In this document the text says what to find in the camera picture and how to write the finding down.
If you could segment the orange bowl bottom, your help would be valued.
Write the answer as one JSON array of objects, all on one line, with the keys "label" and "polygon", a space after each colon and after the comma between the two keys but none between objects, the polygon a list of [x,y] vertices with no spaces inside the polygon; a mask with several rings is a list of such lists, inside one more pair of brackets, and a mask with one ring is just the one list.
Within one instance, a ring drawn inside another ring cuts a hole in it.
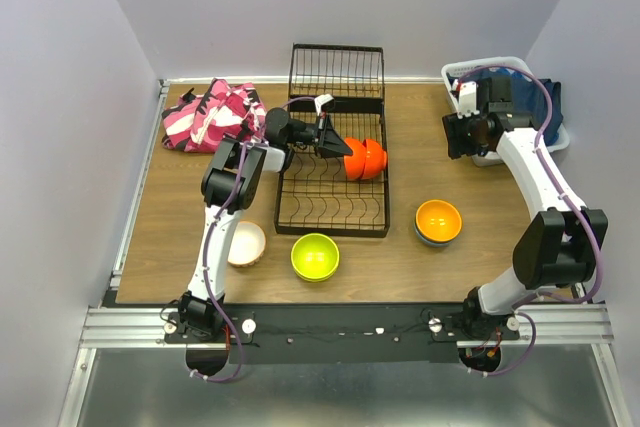
[{"label": "orange bowl bottom", "polygon": [[344,141],[351,149],[351,154],[345,155],[343,158],[347,179],[349,181],[368,180],[369,176],[366,171],[367,143],[353,137],[346,137]]}]

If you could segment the orange bowl top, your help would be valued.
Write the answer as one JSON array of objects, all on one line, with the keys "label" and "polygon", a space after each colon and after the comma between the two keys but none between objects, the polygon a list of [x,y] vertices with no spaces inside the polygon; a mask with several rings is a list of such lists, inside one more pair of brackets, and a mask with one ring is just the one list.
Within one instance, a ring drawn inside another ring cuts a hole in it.
[{"label": "orange bowl top", "polygon": [[367,138],[363,141],[366,150],[362,180],[369,180],[377,177],[387,167],[388,155],[381,144],[373,139]]}]

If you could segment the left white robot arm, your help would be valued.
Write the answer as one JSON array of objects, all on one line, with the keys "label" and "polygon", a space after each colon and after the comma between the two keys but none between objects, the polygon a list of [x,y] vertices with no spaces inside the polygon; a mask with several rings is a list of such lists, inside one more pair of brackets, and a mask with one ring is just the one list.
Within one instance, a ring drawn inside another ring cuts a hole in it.
[{"label": "left white robot arm", "polygon": [[205,224],[201,247],[186,292],[176,301],[176,332],[201,342],[214,340],[223,327],[234,329],[222,304],[233,236],[249,209],[265,172],[286,171],[296,147],[310,146],[320,158],[340,158],[352,149],[333,127],[329,95],[308,99],[314,121],[305,123],[285,107],[267,112],[255,139],[223,137],[201,182]]}]

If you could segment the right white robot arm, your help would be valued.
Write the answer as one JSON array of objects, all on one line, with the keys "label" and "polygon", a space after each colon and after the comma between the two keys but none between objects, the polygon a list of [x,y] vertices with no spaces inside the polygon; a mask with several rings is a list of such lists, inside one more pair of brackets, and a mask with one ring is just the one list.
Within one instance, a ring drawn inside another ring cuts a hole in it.
[{"label": "right white robot arm", "polygon": [[508,77],[456,80],[455,113],[443,118],[452,159],[497,153],[509,168],[525,200],[531,222],[516,244],[512,265],[494,281],[471,290],[455,321],[470,339],[479,340],[505,327],[517,308],[539,297],[558,299],[557,289],[586,281],[579,297],[590,301],[603,280],[601,247],[608,219],[590,209],[569,187],[553,162],[544,132],[553,115],[536,121],[514,107]]}]

